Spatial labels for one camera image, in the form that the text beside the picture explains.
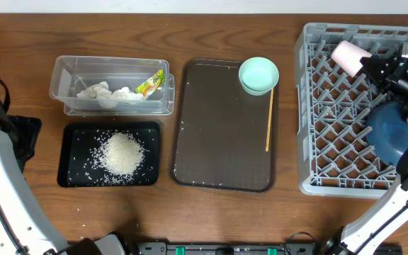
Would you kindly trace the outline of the mint green bowl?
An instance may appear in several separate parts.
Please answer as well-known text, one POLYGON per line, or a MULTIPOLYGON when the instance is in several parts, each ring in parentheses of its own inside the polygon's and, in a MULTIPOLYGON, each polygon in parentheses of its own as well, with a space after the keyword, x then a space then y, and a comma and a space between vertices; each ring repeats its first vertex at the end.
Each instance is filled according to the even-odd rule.
POLYGON ((277 66, 265 57, 252 57, 244 61, 238 72, 242 88, 253 96, 267 94, 279 82, 277 66))

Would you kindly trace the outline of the grey dishwasher rack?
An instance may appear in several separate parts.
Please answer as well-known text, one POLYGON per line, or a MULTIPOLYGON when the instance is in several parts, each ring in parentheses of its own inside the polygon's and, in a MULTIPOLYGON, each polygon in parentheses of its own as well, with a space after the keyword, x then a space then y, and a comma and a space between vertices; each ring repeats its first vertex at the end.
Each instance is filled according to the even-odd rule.
POLYGON ((395 168, 375 155, 365 125, 374 107, 392 99, 365 74, 350 77, 332 59, 347 40, 369 53, 391 57, 408 42, 408 27, 307 23, 294 46, 298 97, 297 171, 309 196, 379 199, 395 168))

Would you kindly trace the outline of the dark blue plate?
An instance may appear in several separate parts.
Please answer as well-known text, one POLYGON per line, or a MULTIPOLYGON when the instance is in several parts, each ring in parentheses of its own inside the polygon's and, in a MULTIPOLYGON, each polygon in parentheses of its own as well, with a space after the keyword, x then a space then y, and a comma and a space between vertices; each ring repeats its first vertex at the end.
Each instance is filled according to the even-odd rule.
POLYGON ((402 119, 402 104, 391 101, 377 106, 368 114, 366 125, 372 128, 366 139, 374 146, 376 156, 396 167, 408 148, 408 124, 402 119))

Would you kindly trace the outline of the pink plastic cup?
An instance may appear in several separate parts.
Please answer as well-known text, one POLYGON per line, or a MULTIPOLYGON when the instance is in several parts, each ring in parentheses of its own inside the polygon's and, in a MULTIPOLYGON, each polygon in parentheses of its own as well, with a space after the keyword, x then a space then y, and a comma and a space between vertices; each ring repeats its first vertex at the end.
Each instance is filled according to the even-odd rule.
POLYGON ((343 40, 331 54, 331 58, 350 76, 354 77, 361 70, 361 58, 372 57, 362 48, 343 40))

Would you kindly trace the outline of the white tissue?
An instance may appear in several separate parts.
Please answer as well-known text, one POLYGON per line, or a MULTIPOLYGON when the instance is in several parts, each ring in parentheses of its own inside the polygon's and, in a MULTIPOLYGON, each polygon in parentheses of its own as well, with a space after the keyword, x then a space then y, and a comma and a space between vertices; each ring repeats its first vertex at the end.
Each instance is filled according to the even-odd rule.
POLYGON ((102 108, 115 108, 119 101, 142 101, 141 93, 132 92, 128 87, 124 86, 116 91, 110 91, 106 81, 94 84, 77 95, 77 98, 94 98, 98 100, 98 104, 102 108))

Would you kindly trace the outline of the dark brown serving tray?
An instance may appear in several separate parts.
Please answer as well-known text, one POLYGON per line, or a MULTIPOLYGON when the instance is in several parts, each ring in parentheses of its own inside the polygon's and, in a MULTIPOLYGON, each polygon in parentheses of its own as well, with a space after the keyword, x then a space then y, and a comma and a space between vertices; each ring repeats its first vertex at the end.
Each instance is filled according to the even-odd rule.
POLYGON ((186 64, 170 167, 176 183, 253 193, 274 185, 278 89, 266 152, 271 92, 247 93, 239 81, 240 66, 238 61, 200 58, 186 64))

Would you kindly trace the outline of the wooden chopstick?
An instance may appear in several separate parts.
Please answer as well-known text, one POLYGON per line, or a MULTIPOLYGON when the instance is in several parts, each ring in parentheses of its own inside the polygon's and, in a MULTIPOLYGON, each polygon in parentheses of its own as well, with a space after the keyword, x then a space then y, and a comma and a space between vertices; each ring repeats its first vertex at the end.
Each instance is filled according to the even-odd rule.
POLYGON ((273 101, 274 101, 274 89, 271 89, 270 101, 269 101, 269 110, 268 110, 268 125, 266 132, 266 148, 265 151, 269 152, 270 140, 271 140, 271 124, 272 124, 272 115, 273 115, 273 101))

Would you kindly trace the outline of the clear plastic bin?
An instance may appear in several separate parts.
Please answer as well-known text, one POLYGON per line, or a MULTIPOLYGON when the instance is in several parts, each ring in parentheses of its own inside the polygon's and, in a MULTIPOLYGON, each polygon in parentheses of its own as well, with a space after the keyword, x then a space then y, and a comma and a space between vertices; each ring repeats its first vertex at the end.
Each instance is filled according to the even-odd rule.
POLYGON ((169 63, 162 59, 64 55, 56 59, 50 83, 50 97, 70 108, 84 110, 164 111, 169 75, 169 63), (119 101, 114 108, 102 108, 97 99, 77 98, 80 91, 102 81, 108 83, 110 91, 126 86, 135 92, 140 84, 160 69, 164 70, 164 82, 151 96, 142 101, 119 101))

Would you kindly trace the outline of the white rice pile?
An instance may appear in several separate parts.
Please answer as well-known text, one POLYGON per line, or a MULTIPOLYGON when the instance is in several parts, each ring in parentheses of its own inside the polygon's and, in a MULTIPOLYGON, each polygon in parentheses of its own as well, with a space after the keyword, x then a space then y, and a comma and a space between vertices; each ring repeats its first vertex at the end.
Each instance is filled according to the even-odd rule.
POLYGON ((66 186, 150 186, 158 179, 159 132, 155 129, 77 130, 66 186))

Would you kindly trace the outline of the black rectangular tray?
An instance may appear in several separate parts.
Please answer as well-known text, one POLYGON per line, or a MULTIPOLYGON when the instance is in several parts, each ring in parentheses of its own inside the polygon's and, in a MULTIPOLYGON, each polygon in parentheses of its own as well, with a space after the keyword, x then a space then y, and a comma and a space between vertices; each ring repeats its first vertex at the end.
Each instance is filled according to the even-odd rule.
POLYGON ((63 188, 150 186, 158 179, 160 129, 155 122, 74 123, 64 129, 57 183, 63 188), (127 156, 135 163, 123 173, 103 165, 108 141, 124 134, 132 146, 127 156))

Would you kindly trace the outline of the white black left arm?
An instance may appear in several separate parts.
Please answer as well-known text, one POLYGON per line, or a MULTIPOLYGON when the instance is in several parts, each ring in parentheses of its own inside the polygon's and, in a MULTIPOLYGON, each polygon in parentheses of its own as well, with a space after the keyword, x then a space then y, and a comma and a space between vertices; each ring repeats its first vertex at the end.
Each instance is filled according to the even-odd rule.
POLYGON ((0 99, 0 254, 128 254, 115 232, 69 244, 48 220, 23 176, 42 122, 9 115, 10 103, 9 94, 0 99))

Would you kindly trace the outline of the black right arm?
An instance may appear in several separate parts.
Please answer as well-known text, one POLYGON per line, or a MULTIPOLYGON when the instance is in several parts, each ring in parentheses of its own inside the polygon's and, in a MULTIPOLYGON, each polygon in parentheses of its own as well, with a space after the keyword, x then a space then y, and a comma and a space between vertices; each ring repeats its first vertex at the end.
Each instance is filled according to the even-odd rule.
POLYGON ((364 215, 342 227, 321 248, 321 254, 374 254, 381 243, 408 220, 408 49, 390 58, 374 57, 356 48, 337 48, 332 59, 350 76, 364 70, 381 92, 397 101, 369 115, 375 126, 376 154, 396 166, 393 185, 364 215))

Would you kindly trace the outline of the green yellow snack wrapper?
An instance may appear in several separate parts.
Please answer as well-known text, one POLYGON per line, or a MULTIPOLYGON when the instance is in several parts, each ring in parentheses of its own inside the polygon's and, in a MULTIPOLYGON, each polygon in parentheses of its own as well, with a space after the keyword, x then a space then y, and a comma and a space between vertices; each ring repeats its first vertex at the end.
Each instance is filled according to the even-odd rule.
POLYGON ((135 92, 137 94, 142 94, 143 99, 147 99, 158 89, 158 87, 163 82, 164 82, 164 70, 160 69, 157 73, 155 73, 150 78, 148 78, 148 80, 140 84, 135 89, 135 92))

